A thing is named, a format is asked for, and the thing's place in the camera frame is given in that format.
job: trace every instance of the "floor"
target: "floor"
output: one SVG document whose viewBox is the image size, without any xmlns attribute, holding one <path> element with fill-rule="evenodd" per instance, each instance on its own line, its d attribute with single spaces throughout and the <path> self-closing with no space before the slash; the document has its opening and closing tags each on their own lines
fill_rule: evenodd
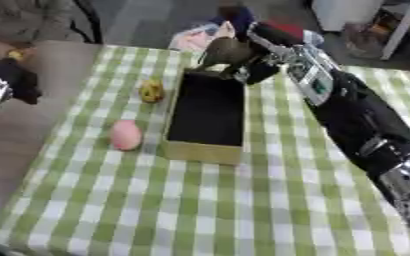
<svg viewBox="0 0 410 256">
<path fill-rule="evenodd" d="M 176 32 L 207 21 L 216 14 L 219 0 L 91 0 L 98 10 L 106 43 L 166 48 Z M 304 0 L 244 0 L 258 20 L 298 24 L 321 32 Z M 338 34 L 324 34 L 324 49 L 344 65 L 410 70 L 410 42 L 389 61 L 350 56 Z"/>
</svg>

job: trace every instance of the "open box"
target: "open box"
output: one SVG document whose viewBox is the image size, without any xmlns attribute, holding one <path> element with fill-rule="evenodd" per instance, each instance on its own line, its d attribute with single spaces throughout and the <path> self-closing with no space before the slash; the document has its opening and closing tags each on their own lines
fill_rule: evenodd
<svg viewBox="0 0 410 256">
<path fill-rule="evenodd" d="M 169 159 L 239 164 L 244 141 L 244 86 L 217 72 L 185 69 L 163 137 Z"/>
</svg>

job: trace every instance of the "chair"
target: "chair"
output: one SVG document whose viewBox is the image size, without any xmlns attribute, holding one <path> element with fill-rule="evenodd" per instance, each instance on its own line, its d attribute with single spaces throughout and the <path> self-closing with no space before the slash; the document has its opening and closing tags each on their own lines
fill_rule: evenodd
<svg viewBox="0 0 410 256">
<path fill-rule="evenodd" d="M 89 37 L 85 32 L 80 30 L 76 26 L 74 20 L 71 22 L 71 29 L 80 34 L 86 43 L 103 44 L 104 40 L 102 37 L 101 20 L 99 19 L 98 13 L 90 3 L 90 0 L 73 0 L 73 2 L 82 11 L 90 23 L 93 38 Z"/>
</svg>

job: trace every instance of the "green checkered tablecloth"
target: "green checkered tablecloth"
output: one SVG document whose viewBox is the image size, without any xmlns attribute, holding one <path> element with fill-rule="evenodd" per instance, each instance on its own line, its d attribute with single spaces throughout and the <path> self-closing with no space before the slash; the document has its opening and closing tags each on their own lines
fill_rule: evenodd
<svg viewBox="0 0 410 256">
<path fill-rule="evenodd" d="M 1 214 L 0 245 L 25 255 L 410 255 L 395 210 L 282 75 L 246 89 L 240 165 L 165 159 L 160 141 L 174 81 L 195 57 L 105 47 Z M 410 125 L 406 73 L 348 70 Z M 168 91 L 156 105 L 138 96 L 150 77 Z M 139 150 L 110 146 L 118 119 L 136 120 Z"/>
</svg>

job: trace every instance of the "pink ball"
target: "pink ball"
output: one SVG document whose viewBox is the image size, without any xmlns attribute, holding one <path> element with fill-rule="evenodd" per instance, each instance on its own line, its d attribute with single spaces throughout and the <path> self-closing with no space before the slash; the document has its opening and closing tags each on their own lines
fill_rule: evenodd
<svg viewBox="0 0 410 256">
<path fill-rule="evenodd" d="M 113 125 L 110 138 L 116 149 L 132 150 L 141 144 L 141 131 L 134 121 L 120 120 Z"/>
</svg>

